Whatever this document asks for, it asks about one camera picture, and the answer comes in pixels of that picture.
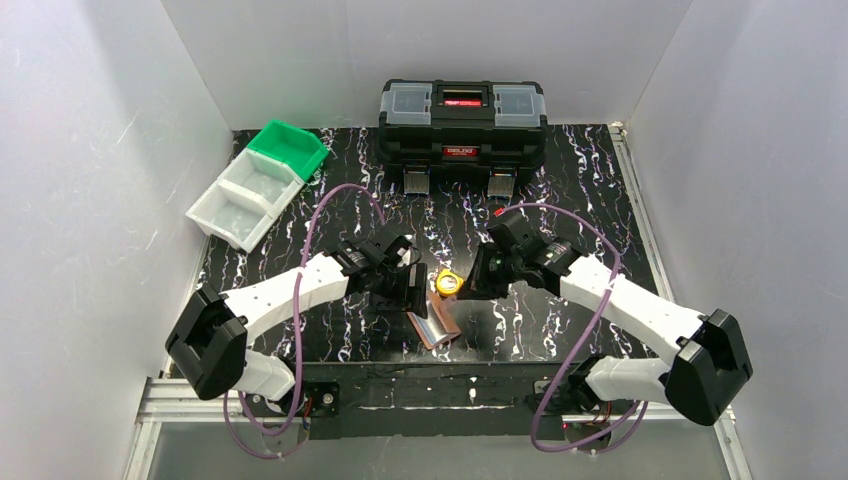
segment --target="small red object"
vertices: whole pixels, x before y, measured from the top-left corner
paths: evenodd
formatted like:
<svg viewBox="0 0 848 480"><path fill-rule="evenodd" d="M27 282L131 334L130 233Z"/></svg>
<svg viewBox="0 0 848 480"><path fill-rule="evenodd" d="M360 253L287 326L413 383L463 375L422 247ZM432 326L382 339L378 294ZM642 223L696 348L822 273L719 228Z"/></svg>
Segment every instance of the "small red object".
<svg viewBox="0 0 848 480"><path fill-rule="evenodd" d="M446 107L482 107L483 101L479 98L453 98L445 100Z"/></svg>

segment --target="white bin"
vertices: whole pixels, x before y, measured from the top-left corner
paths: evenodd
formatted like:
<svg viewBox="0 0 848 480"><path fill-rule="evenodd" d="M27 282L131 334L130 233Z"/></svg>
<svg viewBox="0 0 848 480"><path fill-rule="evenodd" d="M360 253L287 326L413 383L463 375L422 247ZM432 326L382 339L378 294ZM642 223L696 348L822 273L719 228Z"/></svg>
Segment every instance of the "white bin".
<svg viewBox="0 0 848 480"><path fill-rule="evenodd" d="M244 149L186 216L207 235L250 253L303 185L284 163Z"/></svg>

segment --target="toolbox lid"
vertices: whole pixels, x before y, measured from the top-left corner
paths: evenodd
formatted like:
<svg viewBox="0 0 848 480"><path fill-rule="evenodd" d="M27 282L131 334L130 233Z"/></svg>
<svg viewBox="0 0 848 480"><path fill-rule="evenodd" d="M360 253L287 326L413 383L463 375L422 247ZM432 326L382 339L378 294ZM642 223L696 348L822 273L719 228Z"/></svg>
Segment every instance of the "toolbox lid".
<svg viewBox="0 0 848 480"><path fill-rule="evenodd" d="M535 85L493 85L496 127L538 127L545 115L545 97Z"/></svg>
<svg viewBox="0 0 848 480"><path fill-rule="evenodd" d="M386 112L386 123L430 125L433 84L392 83L383 92L380 111Z"/></svg>

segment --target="white wall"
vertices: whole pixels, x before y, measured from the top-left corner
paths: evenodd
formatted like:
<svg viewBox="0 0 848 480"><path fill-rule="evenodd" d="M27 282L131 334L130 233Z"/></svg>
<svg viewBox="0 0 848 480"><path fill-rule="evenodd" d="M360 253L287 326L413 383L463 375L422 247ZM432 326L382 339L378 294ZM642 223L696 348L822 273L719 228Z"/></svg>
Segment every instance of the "white wall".
<svg viewBox="0 0 848 480"><path fill-rule="evenodd" d="M386 80L535 80L551 122L633 112L691 0L163 0L233 129L376 125Z"/></svg>
<svg viewBox="0 0 848 480"><path fill-rule="evenodd" d="M757 478L848 468L848 5L695 0L630 122L679 300L742 322Z"/></svg>
<svg viewBox="0 0 848 480"><path fill-rule="evenodd" d="M159 2L0 6L0 471L123 474L231 136Z"/></svg>

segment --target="black toolbox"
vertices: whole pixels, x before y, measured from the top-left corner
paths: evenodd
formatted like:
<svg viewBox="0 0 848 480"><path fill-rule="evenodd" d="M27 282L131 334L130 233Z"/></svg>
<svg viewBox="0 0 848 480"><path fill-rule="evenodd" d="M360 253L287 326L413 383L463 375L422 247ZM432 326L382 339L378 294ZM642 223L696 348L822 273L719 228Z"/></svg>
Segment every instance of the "black toolbox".
<svg viewBox="0 0 848 480"><path fill-rule="evenodd" d="M510 197L545 162L548 119L535 82L420 82L383 87L377 157L408 194L430 182L487 186Z"/></svg>

